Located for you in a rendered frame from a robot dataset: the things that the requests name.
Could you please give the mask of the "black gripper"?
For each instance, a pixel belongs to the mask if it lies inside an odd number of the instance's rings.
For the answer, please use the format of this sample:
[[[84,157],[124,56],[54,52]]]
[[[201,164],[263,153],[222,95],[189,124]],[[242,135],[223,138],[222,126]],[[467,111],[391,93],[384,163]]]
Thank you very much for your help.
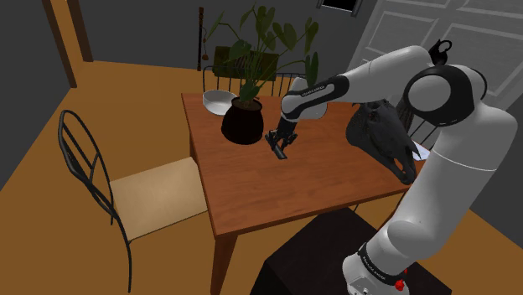
[[[265,139],[267,140],[271,150],[280,160],[287,159],[287,156],[283,152],[283,149],[278,142],[281,139],[285,139],[287,145],[292,144],[298,136],[297,133],[294,132],[295,127],[295,122],[290,122],[285,118],[281,118],[277,125],[276,131],[269,131],[265,135]]]

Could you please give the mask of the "green plant in black pot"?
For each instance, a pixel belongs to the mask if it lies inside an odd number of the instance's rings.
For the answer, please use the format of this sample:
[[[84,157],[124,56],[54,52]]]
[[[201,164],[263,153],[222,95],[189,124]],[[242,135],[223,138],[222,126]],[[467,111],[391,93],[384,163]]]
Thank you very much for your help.
[[[281,69],[277,60],[262,62],[263,55],[275,51],[277,42],[285,50],[295,49],[298,41],[304,41],[303,58],[305,66],[305,85],[310,87],[318,79],[318,54],[310,54],[311,44],[318,33],[319,25],[309,18],[304,25],[303,34],[297,34],[290,23],[280,24],[274,21],[276,9],[265,6],[252,6],[241,16],[240,24],[253,16],[255,18],[256,46],[238,37],[229,49],[223,62],[227,68],[236,71],[245,81],[237,97],[232,99],[231,107],[224,115],[221,131],[229,141],[249,145],[258,142],[263,135],[264,121],[262,104],[256,99],[260,89]]]

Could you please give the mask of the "brown wooden table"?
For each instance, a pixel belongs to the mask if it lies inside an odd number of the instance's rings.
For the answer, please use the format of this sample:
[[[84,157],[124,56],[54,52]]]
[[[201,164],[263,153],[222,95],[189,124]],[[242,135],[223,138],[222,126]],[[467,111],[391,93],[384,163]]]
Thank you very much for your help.
[[[220,295],[239,235],[407,191],[390,170],[345,139],[355,107],[328,105],[302,120],[280,160],[267,141],[238,145],[222,135],[220,116],[200,93],[181,95],[190,155],[198,164],[215,251],[210,294]]]

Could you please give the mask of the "white bowl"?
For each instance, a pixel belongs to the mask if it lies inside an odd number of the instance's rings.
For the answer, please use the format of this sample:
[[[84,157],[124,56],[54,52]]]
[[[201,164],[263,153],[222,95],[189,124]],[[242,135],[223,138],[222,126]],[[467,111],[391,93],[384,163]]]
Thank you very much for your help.
[[[232,106],[236,94],[223,90],[209,90],[203,94],[203,106],[217,116],[224,116]]]

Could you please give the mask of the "black horse head sculpture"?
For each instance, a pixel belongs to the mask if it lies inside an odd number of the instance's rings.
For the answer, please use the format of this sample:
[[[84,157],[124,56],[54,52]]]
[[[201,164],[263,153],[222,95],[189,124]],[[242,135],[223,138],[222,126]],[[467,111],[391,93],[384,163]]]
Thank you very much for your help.
[[[349,144],[391,170],[403,184],[415,181],[413,155],[420,153],[388,100],[360,103],[346,127],[345,137]]]

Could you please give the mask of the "dark olive furniture piece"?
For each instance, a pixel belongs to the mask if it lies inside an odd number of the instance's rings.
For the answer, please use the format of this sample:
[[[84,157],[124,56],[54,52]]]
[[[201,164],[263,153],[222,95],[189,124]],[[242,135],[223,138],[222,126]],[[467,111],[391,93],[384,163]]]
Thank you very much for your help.
[[[245,78],[246,72],[251,76],[251,71],[245,66],[246,55],[239,59],[229,61],[230,47],[217,46],[215,48],[212,72],[216,77]],[[275,80],[277,72],[278,54],[262,53],[261,60],[256,67],[253,77],[256,80]]]

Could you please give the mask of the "dark robot stand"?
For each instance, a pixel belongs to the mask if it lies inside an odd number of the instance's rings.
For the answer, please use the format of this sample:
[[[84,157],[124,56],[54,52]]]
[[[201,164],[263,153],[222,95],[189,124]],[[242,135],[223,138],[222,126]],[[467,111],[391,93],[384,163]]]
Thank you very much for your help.
[[[375,295],[362,281],[350,292],[342,272],[375,233],[349,208],[318,215],[264,261],[250,295]]]

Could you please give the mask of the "white flat sheet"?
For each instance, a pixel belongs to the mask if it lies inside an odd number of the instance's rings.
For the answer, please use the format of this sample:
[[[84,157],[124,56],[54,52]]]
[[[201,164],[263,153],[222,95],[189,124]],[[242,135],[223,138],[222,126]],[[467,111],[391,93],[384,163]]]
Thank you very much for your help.
[[[414,142],[416,148],[417,148],[417,153],[416,152],[413,152],[412,153],[412,156],[413,156],[413,159],[415,161],[423,161],[423,160],[426,160],[430,154],[430,151],[427,150],[425,147],[423,147],[422,145],[420,145],[419,143],[417,142]]]

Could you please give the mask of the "dark wooden pole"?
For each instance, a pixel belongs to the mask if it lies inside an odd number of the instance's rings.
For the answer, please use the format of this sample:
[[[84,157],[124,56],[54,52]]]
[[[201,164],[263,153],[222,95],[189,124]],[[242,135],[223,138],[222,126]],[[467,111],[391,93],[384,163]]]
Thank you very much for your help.
[[[197,71],[202,70],[202,61],[209,59],[205,48],[206,29],[204,28],[204,12],[205,9],[203,7],[199,7],[199,45]]]

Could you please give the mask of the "dark grey-framed window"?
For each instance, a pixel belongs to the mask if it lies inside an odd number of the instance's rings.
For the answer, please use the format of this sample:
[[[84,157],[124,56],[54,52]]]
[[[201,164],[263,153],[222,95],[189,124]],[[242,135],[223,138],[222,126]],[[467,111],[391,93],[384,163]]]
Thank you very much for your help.
[[[333,8],[349,12],[351,17],[356,17],[360,11],[363,0],[318,0],[316,8]]]

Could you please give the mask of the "white panelled door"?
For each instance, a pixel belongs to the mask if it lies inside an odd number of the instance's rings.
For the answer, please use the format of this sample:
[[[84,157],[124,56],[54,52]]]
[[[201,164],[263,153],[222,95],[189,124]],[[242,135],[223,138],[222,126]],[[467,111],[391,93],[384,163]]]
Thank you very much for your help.
[[[523,94],[523,0],[378,0],[349,67],[445,39],[449,64],[485,76],[486,104],[505,110]]]

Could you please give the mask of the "brown wooden door frame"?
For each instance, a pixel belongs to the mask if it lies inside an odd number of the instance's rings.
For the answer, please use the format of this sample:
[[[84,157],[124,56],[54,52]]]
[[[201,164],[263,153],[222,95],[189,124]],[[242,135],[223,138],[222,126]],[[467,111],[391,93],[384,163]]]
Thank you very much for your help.
[[[93,61],[80,0],[41,0],[60,60],[71,88],[77,87],[75,72]]]

